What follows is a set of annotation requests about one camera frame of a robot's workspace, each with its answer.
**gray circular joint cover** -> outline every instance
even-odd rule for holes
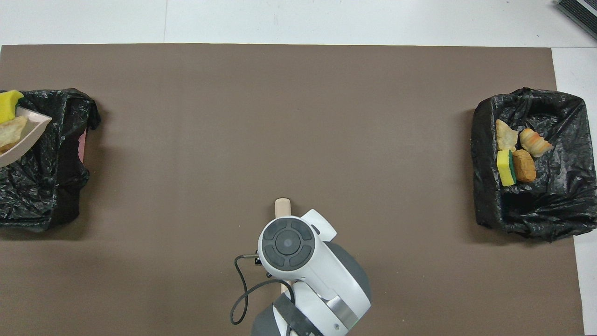
[[[315,239],[309,225],[301,219],[278,218],[265,229],[261,248],[270,265],[281,271],[294,271],[311,259]]]

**white floor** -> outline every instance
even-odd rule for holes
[[[558,89],[585,99],[597,143],[597,40],[551,0],[0,0],[0,48],[163,42],[551,47]],[[597,334],[597,231],[574,243],[584,331]]]

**wooden stick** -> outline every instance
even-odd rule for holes
[[[276,202],[274,202],[274,208],[276,211],[276,218],[284,217],[284,216],[291,216],[291,209],[290,209],[290,200],[287,198],[278,198]],[[286,291],[286,286],[280,285],[280,291],[284,293]]]

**yellow sponge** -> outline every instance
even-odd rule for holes
[[[0,93],[0,124],[14,119],[14,111],[23,94],[17,90]]]
[[[501,184],[504,187],[516,183],[516,174],[514,174],[514,163],[512,162],[512,151],[497,152],[497,171],[500,173]]]

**gray button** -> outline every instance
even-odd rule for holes
[[[272,240],[278,231],[283,230],[288,225],[288,222],[288,218],[276,219],[267,227],[263,233],[263,238],[265,240]]]
[[[279,267],[284,266],[284,258],[276,253],[272,245],[267,245],[264,250],[268,261]]]
[[[293,221],[293,223],[290,224],[290,227],[297,230],[298,233],[300,233],[300,235],[303,237],[303,240],[311,240],[311,238],[313,238],[313,235],[311,235],[311,230],[307,224],[303,222]]]
[[[295,267],[303,262],[306,262],[311,254],[311,246],[305,245],[300,252],[294,257],[290,258],[290,266]]]
[[[291,255],[299,250],[300,238],[296,232],[285,230],[278,234],[276,238],[276,248],[283,255]]]

